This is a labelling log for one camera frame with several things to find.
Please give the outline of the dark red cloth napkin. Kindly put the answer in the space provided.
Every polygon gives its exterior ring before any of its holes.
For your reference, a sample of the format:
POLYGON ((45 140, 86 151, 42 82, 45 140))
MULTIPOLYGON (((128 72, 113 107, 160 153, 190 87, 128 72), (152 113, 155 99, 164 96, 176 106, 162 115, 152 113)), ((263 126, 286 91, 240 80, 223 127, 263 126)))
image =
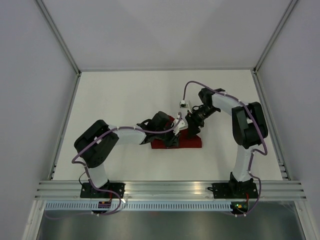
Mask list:
POLYGON ((202 139, 196 135, 193 138, 187 138, 188 130, 181 130, 179 132, 179 139, 178 139, 178 147, 169 147, 166 148, 165 145, 161 140, 155 139, 151 142, 152 149, 197 149, 202 147, 202 139))

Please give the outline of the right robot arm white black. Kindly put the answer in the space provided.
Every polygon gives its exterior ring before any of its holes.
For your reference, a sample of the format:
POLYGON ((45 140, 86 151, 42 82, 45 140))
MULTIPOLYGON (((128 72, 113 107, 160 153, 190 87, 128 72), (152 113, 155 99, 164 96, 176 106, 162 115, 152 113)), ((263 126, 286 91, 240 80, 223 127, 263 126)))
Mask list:
POLYGON ((215 199, 256 199, 259 197, 255 177, 251 172, 254 154, 258 146, 265 145, 268 128, 262 106, 259 102, 243 103, 228 95, 222 88, 202 88, 198 93, 201 105, 187 111, 185 120, 188 135, 193 137, 205 126, 205 120, 215 112, 231 116, 232 135, 237 143, 235 166, 229 181, 213 183, 208 190, 215 199))

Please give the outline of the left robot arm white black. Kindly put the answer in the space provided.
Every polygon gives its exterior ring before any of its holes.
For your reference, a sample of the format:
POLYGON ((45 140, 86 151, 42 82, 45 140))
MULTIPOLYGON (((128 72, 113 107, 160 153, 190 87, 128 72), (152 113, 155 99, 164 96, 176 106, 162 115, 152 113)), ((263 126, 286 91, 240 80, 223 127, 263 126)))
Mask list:
POLYGON ((109 178, 104 162, 114 147, 145 145, 154 140, 163 141, 166 147, 177 147, 184 127, 186 124, 181 113, 178 113, 177 118, 171 119, 162 111, 133 126, 108 125, 100 119, 75 140, 73 146, 77 155, 71 162, 83 165, 92 185, 92 193, 98 198, 104 198, 109 193, 109 178))

